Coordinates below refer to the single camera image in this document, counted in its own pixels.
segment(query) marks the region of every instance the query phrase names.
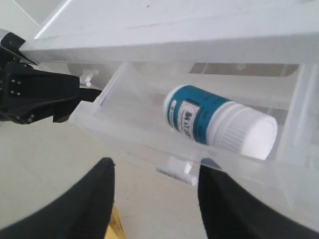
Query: floor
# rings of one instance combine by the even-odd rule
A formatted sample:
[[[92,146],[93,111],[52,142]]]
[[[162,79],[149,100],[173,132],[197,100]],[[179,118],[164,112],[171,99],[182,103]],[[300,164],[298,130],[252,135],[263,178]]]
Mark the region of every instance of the floor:
[[[0,28],[32,38],[60,0],[27,2],[0,0]],[[0,228],[53,201],[103,156],[116,163],[115,204],[128,239],[206,237],[196,188],[134,166],[133,157],[123,161],[77,126],[52,119],[0,126]]]

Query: bottle label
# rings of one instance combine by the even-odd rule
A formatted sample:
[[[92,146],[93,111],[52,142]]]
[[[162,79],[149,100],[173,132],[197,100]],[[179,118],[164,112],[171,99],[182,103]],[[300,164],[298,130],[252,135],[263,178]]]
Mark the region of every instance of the bottle label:
[[[229,99],[195,86],[184,86],[172,96],[167,108],[169,124],[196,142],[207,144],[206,130],[215,111]]]

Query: pill bottle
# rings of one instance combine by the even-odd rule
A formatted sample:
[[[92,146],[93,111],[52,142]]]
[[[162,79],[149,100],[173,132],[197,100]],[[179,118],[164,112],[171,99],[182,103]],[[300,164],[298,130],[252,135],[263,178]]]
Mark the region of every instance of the pill bottle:
[[[277,136],[272,116],[191,85],[171,90],[163,110],[170,126],[190,139],[262,160]]]

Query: plastic bin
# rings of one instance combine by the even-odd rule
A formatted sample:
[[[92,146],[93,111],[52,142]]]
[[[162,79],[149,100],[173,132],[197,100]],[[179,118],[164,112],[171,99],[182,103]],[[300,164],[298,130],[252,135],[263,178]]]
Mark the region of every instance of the plastic bin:
[[[172,157],[194,165],[203,158],[217,164],[258,199],[299,223],[319,223],[319,78],[316,65],[300,66],[278,77],[159,74],[123,63],[94,103],[81,102],[70,120],[99,140],[153,170]],[[168,92],[190,84],[274,116],[279,133],[270,156],[261,161],[189,140],[163,116]]]

